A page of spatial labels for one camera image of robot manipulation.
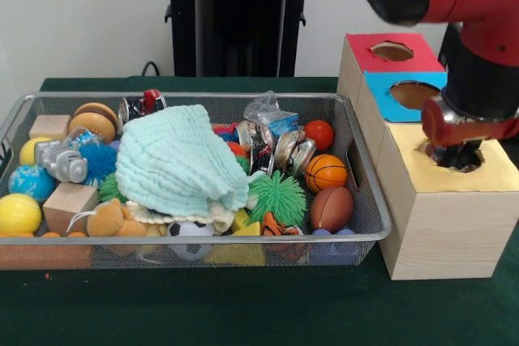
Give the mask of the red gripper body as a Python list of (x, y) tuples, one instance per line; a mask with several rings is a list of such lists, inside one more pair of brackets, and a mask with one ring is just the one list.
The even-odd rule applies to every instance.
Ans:
[(441, 96), (427, 99), (421, 112), (422, 130), (436, 147), (450, 147), (469, 141), (507, 139), (518, 132), (518, 118), (482, 121), (462, 116)]

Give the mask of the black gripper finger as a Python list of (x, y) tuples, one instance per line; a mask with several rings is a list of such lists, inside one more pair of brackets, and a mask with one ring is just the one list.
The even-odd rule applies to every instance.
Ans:
[(462, 168), (479, 168), (482, 165), (483, 155), (480, 151), (481, 144), (481, 139), (464, 143), (460, 157)]
[(441, 166), (458, 166), (460, 164), (460, 145), (447, 146), (440, 159)]

